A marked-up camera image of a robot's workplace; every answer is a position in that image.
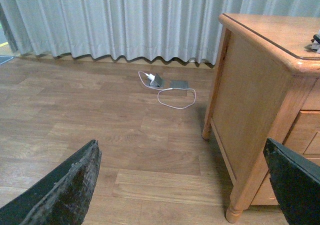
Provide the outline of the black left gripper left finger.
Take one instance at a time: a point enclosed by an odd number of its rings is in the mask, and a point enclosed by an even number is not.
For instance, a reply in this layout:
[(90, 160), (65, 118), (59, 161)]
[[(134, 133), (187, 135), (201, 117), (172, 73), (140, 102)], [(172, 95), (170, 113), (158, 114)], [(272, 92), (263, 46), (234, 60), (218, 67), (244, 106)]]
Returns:
[(2, 225), (81, 225), (97, 184), (102, 151), (91, 140), (1, 207)]

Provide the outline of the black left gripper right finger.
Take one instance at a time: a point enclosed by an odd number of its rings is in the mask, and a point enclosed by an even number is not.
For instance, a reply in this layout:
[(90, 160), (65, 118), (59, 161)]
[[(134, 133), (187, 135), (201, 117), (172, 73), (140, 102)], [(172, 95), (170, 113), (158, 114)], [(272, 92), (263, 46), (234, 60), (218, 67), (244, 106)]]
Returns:
[(270, 183), (290, 225), (320, 223), (320, 167), (302, 155), (268, 138), (263, 154)]

